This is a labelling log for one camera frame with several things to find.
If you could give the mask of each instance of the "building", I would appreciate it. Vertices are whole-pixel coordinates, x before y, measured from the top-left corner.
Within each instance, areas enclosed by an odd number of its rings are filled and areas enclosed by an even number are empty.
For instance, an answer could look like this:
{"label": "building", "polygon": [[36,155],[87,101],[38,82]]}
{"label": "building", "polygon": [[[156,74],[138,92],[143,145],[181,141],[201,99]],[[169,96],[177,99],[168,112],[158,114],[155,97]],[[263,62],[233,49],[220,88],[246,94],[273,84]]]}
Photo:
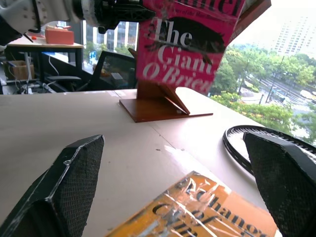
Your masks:
{"label": "building", "polygon": [[271,50],[279,54],[316,54],[316,21],[313,16],[295,16],[284,21]]}
{"label": "building", "polygon": [[138,23],[120,22],[115,30],[107,30],[105,35],[99,34],[96,27],[89,26],[83,21],[83,44],[105,44],[109,51],[117,47],[134,47],[136,50],[138,38]]}

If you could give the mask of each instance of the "tabletop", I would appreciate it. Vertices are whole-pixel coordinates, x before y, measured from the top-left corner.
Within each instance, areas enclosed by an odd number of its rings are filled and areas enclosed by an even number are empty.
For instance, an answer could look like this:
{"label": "tabletop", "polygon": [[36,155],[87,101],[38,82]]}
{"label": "tabletop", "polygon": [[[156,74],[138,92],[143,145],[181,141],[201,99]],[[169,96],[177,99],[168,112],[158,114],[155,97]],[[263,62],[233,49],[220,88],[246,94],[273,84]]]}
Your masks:
{"label": "tabletop", "polygon": [[224,131],[254,121],[184,88],[213,116],[134,123],[120,98],[135,90],[0,97],[0,223],[68,144],[103,134],[96,195],[83,236],[102,237],[195,170],[265,209],[255,181],[228,155]]}
{"label": "tabletop", "polygon": [[34,42],[29,41],[25,37],[21,37],[15,41],[12,41],[7,46],[10,47],[45,47],[45,48],[83,48],[83,45],[74,43],[74,44],[51,44],[46,43],[45,38],[39,38],[33,40]]}

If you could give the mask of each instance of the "sky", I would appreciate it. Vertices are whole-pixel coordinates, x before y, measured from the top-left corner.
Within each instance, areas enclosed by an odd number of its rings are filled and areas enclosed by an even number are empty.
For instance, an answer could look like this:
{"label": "sky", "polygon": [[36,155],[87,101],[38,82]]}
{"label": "sky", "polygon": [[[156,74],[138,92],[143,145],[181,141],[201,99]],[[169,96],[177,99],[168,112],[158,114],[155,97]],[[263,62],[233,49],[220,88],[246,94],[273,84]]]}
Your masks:
{"label": "sky", "polygon": [[278,37],[284,21],[293,16],[316,17],[314,0],[271,0],[271,2],[272,6],[242,32],[232,44],[273,40]]}

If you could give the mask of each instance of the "wooden book stand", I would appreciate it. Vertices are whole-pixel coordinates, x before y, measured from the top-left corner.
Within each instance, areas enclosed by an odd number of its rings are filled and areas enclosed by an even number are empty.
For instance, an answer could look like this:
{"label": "wooden book stand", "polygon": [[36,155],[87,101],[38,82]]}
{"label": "wooden book stand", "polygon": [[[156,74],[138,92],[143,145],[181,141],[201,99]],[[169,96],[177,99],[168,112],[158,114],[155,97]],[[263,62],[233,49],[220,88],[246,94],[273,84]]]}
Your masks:
{"label": "wooden book stand", "polygon": [[[137,52],[128,50],[137,59]],[[136,99],[121,99],[119,103],[135,122],[213,115],[211,108],[199,107],[198,101],[188,99],[179,96],[170,85],[140,80]]]}

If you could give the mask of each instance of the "book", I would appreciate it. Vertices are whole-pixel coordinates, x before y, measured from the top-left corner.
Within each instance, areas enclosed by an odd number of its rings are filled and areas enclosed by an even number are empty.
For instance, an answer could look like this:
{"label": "book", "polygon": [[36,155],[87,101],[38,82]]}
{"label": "book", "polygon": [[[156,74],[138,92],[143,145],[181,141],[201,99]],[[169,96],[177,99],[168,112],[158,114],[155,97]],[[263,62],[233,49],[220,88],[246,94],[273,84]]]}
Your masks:
{"label": "book", "polygon": [[246,0],[229,42],[239,36],[252,22],[258,19],[271,6],[271,0]]}
{"label": "book", "polygon": [[147,0],[136,77],[208,93],[245,0]]}
{"label": "book", "polygon": [[195,171],[107,237],[274,237],[271,215]]}

